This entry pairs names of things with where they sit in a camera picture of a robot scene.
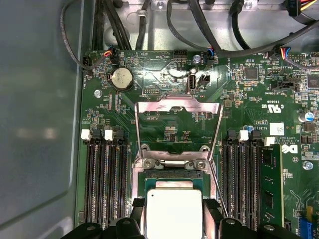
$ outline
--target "integrated circuit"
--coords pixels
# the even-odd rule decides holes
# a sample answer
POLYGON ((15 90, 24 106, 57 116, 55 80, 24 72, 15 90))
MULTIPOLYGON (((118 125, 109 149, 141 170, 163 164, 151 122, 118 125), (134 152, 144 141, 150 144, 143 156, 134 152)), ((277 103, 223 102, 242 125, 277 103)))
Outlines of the integrated circuit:
POLYGON ((274 207, 274 197, 273 197, 273 194, 271 194, 270 192, 265 192, 265 204, 270 207, 270 208, 273 208, 274 207))
POLYGON ((258 79, 258 69, 256 67, 246 67, 245 77, 247 80, 257 80, 258 79))
POLYGON ((319 75, 308 75, 308 88, 319 89, 319 75))

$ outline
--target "screw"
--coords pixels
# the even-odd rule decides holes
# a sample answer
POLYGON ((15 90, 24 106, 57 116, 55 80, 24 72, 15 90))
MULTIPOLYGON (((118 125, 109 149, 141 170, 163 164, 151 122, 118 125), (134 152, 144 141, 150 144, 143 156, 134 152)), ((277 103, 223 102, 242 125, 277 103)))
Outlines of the screw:
POLYGON ((95 229, 95 226, 90 226, 90 227, 87 227, 86 228, 86 230, 88 230, 88 231, 92 231, 92 230, 94 230, 95 229))
POLYGON ((193 56, 193 63, 198 64, 201 62, 201 57, 200 55, 194 55, 193 56))
POLYGON ((264 225, 264 228, 269 230, 269 231, 274 231, 275 228, 272 225, 264 225))
POLYGON ((235 221, 232 220, 232 219, 227 219, 226 222, 230 225, 234 225, 235 224, 235 221))
POLYGON ((304 168, 305 170, 312 170, 312 169, 314 168, 314 164, 311 163, 310 161, 305 161, 305 162, 303 163, 303 168, 304 168))
POLYGON ((146 166, 147 168, 149 168, 149 167, 151 166, 151 162, 146 161, 146 162, 145 162, 145 166, 146 166))
POLYGON ((95 96, 96 98, 100 98, 100 97, 102 96, 102 91, 101 91, 101 90, 95 90, 95 91, 94 91, 94 96, 95 96))
POLYGON ((247 1, 245 2, 244 7, 249 10, 253 7, 253 3, 251 1, 247 1))
POLYGON ((205 166, 206 166, 206 164, 205 164, 203 161, 199 161, 199 162, 197 162, 197 164, 196 164, 196 167, 197 167, 198 169, 204 169, 205 166))
POLYGON ((163 7, 164 7, 164 2, 159 1, 158 4, 157 4, 157 8, 158 9, 163 9, 163 7))
POLYGON ((192 74, 195 74, 195 73, 197 72, 197 70, 196 70, 195 68, 191 68, 190 72, 191 72, 192 74))

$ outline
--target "ram slot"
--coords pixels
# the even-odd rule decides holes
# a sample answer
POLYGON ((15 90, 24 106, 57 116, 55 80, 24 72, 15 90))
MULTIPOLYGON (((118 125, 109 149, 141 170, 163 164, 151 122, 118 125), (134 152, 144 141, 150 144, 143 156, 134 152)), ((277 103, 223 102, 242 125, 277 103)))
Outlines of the ram slot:
POLYGON ((114 220, 114 171, 115 171, 115 159, 116 159, 116 146, 112 144, 107 145, 108 159, 107 159, 107 214, 106 218, 108 222, 114 220))
POLYGON ((234 218, 235 215, 235 211, 234 211, 234 199, 235 199, 235 195, 234 195, 234 156, 235 156, 235 150, 234 150, 234 145, 230 142, 227 148, 227 164, 228 164, 228 177, 227 177, 227 181, 228 181, 228 192, 227 194, 229 195, 229 205, 228 205, 228 214, 229 217, 234 218))
POLYGON ((93 190, 93 165, 94 165, 94 148, 95 144, 87 145, 87 159, 85 172, 85 199, 84 199, 84 220, 92 222, 92 190, 93 190))
POLYGON ((101 168, 102 168, 102 175, 101 177, 101 184, 102 187, 102 197, 101 197, 101 205, 102 210, 100 211, 100 224, 102 225, 102 228, 105 229, 108 226, 108 198, 107 198, 107 177, 108 177, 108 160, 109 160, 109 148, 106 145, 103 147, 103 155, 102 155, 102 161, 101 161, 101 168))
POLYGON ((227 174, 228 174, 228 165, 227 165, 227 144, 226 141, 223 141, 222 152, 221 152, 221 192, 223 198, 226 200, 227 210, 228 207, 228 182, 227 182, 227 174))
POLYGON ((261 150, 258 143, 254 142, 250 146, 250 158, 249 158, 249 213, 250 222, 248 227, 252 230, 257 230, 258 222, 260 219, 259 215, 259 200, 260 200, 260 186, 259 186, 259 175, 260 175, 260 163, 261 163, 261 150))
POLYGON ((124 217, 126 196, 127 147, 121 142, 117 147, 117 217, 124 217))
POLYGON ((104 195, 105 195, 105 141, 99 146, 99 157, 96 162, 97 165, 97 176, 96 176, 96 188, 97 188, 97 199, 96 199, 96 218, 97 223, 101 224, 103 220, 103 207, 104 207, 104 195))
POLYGON ((234 192, 234 213, 235 218, 240 218, 240 195, 239 195, 239 146, 234 145, 234 162, 233 162, 233 192, 234 192))
POLYGON ((246 224, 246 146, 241 145, 238 147, 239 149, 239 157, 238 157, 238 165, 239 165, 239 207, 240 207, 240 215, 239 218, 244 224, 246 224))
POLYGON ((248 228, 251 228, 251 209, 253 207, 252 205, 252 200, 251 200, 251 164, 252 164, 252 158, 251 158, 251 147, 247 146, 246 147, 246 157, 245 157, 245 162, 246 162, 246 167, 245 167, 245 184, 246 184, 246 225, 248 228))

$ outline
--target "cable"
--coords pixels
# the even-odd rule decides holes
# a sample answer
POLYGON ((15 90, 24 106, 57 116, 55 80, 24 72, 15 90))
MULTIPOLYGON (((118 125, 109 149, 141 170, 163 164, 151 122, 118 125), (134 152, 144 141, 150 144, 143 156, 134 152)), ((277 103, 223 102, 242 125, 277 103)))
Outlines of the cable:
POLYGON ((110 12, 111 12, 111 15, 113 16, 113 19, 115 21, 115 23, 117 24, 118 28, 119 28, 119 31, 121 33, 121 36, 122 36, 122 39, 124 41, 124 46, 126 47, 126 50, 132 50, 132 47, 130 45, 130 41, 129 41, 129 38, 128 36, 126 35, 126 31, 125 31, 125 28, 121 22, 121 19, 118 15, 118 13, 116 12, 115 8, 114 8, 114 5, 112 3, 111 0, 105 0, 106 2, 106 5, 107 7, 109 8, 110 12))
POLYGON ((195 49, 198 49, 200 51, 207 51, 206 47, 202 47, 202 46, 198 46, 188 40, 186 40, 184 37, 182 37, 182 35, 180 35, 180 33, 176 30, 176 28, 173 26, 172 22, 171 22, 171 12, 172 12, 172 2, 174 3, 178 3, 178 4, 187 4, 187 1, 181 1, 181 0, 169 0, 167 2, 167 9, 166 9, 166 21, 167 21, 167 25, 169 30, 171 31, 171 33, 181 42, 184 42, 186 45, 193 47, 195 49))
POLYGON ((119 49, 120 50, 125 50, 124 42, 123 42, 122 36, 120 34, 119 28, 116 25, 116 22, 115 22, 112 14, 111 14, 111 11, 110 11, 109 7, 105 4, 105 1, 103 1, 103 7, 104 7, 104 10, 105 10, 106 16, 109 19, 109 22, 110 22, 110 25, 112 27, 115 39, 116 39, 116 41, 118 43, 119 49))
POLYGON ((62 10, 61 10, 61 15, 60 15, 60 28, 61 28, 61 34, 62 34, 62 38, 63 38, 63 41, 64 41, 64 45, 69 53, 69 55, 71 56, 71 58, 73 59, 73 61, 75 61, 76 64, 78 64, 79 66, 81 66, 83 69, 85 70, 93 70, 95 67, 97 67, 98 65, 100 65, 104 59, 105 59, 105 56, 101 56, 92 66, 86 66, 84 65, 82 62, 80 62, 76 56, 74 55, 73 51, 72 51, 72 48, 70 46, 70 43, 69 43, 69 40, 67 38, 67 35, 66 35, 66 31, 65 31, 65 25, 64 25, 64 17, 65 17, 65 12, 66 10, 70 7, 70 5, 72 5, 73 3, 75 3, 76 1, 78 0, 71 0, 69 2, 67 2, 62 10))
POLYGON ((190 9, 193 13, 194 19, 200 29, 200 31, 203 33, 206 40, 209 42, 209 44, 214 48, 214 50, 220 54, 220 56, 223 56, 222 49, 220 48, 217 40, 215 39, 213 33, 211 32, 209 25, 207 23, 207 20, 204 16, 204 13, 202 9, 200 8, 199 2, 197 0, 188 0, 188 4, 190 6, 190 9))
POLYGON ((304 6, 302 6, 300 8, 301 11, 305 10, 306 8, 310 7, 312 4, 314 4, 317 0, 311 1, 311 2, 307 2, 307 4, 305 4, 304 6))
POLYGON ((300 69, 303 69, 303 70, 319 70, 319 66, 303 66, 303 65, 300 65, 294 61, 292 61, 291 59, 289 58, 286 58, 284 61, 288 62, 289 64, 293 65, 293 66, 296 66, 300 69))
POLYGON ((244 49, 244 50, 248 50, 251 49, 250 46, 245 42, 244 38, 242 37, 240 30, 239 30, 239 26, 238 26, 238 14, 239 12, 235 12, 232 16, 231 16, 231 26, 233 28, 233 32, 235 35, 235 38, 237 40, 237 42, 239 43, 239 45, 244 49))
POLYGON ((214 48, 214 51, 219 54, 219 57, 228 57, 228 58, 236 58, 236 57, 244 57, 249 56, 252 54, 260 53, 260 52, 266 52, 272 50, 274 47, 285 45, 292 40, 295 40, 299 36, 309 32, 310 30, 316 28, 319 26, 319 20, 315 21, 314 23, 305 26, 304 28, 296 31, 295 33, 290 34, 289 36, 286 36, 278 41, 275 41, 273 43, 248 49, 248 50, 241 50, 241 51, 226 51, 222 50, 216 41, 214 35, 212 34, 208 23, 206 21, 206 18, 204 16, 204 13, 202 9, 200 8, 200 5, 197 0, 188 0, 188 3, 190 5, 191 11, 193 13, 193 16, 195 18, 195 21, 197 25, 199 26, 200 30, 204 34, 207 41, 210 43, 210 45, 214 48))
MULTIPOLYGON (((147 11, 152 0, 145 0, 144 4, 142 5, 141 10, 147 11)), ((139 27, 139 36, 136 40, 135 50, 140 51, 142 49, 144 37, 146 32, 146 17, 140 16, 140 27, 139 27)))
POLYGON ((298 16, 294 16, 293 19, 303 25, 310 25, 316 21, 312 17, 309 17, 306 14, 304 14, 303 12, 298 16))

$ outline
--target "connector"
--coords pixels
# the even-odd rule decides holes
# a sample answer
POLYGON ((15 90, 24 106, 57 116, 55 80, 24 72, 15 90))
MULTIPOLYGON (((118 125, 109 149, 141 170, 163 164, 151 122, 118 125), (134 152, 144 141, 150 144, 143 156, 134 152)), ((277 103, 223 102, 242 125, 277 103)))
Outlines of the connector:
POLYGON ((230 7, 229 15, 232 16, 235 13, 240 13, 243 9, 245 1, 244 0, 236 0, 230 7))
POLYGON ((300 0, 287 0, 286 5, 289 16, 299 16, 301 14, 300 0))

